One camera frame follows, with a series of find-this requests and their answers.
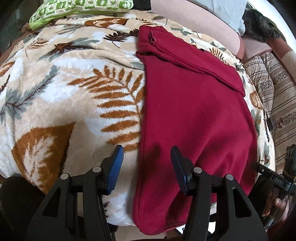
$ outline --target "red fabric pouch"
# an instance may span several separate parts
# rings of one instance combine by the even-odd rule
[[[248,195],[257,137],[235,68],[163,27],[141,26],[138,47],[146,97],[133,220],[154,235],[185,224],[190,208],[170,160],[173,145],[211,175],[232,174]]]

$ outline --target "metal bolt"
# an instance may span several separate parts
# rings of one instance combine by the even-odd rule
[[[231,180],[231,181],[234,179],[234,177],[233,177],[231,174],[227,174],[227,175],[226,175],[226,178],[227,178],[228,180]]]
[[[202,169],[200,167],[195,167],[193,169],[193,171],[196,172],[196,173],[201,173],[202,172]]]
[[[93,172],[100,172],[102,170],[102,168],[100,167],[94,167],[93,168]]]
[[[67,173],[64,173],[64,174],[61,175],[61,179],[62,179],[62,180],[65,180],[65,179],[67,179],[68,177],[69,177],[69,175],[68,175]]]

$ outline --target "light blue fabric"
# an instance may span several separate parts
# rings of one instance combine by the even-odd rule
[[[247,0],[188,0],[217,16],[229,27],[243,35],[245,32],[242,16]]]

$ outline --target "striped fabric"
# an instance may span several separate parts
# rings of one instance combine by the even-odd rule
[[[296,144],[296,85],[270,52],[251,58],[244,67],[267,116],[275,123],[272,137],[276,150],[276,171],[282,173],[286,147]]]

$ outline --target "hand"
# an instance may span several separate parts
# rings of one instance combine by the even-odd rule
[[[275,220],[278,220],[278,223],[283,223],[289,212],[289,202],[287,203],[287,197],[283,200],[277,198],[279,194],[279,190],[277,188],[273,188],[266,200],[265,208],[262,213],[262,217],[269,215],[272,206],[274,205],[278,210],[278,215],[276,216]]]

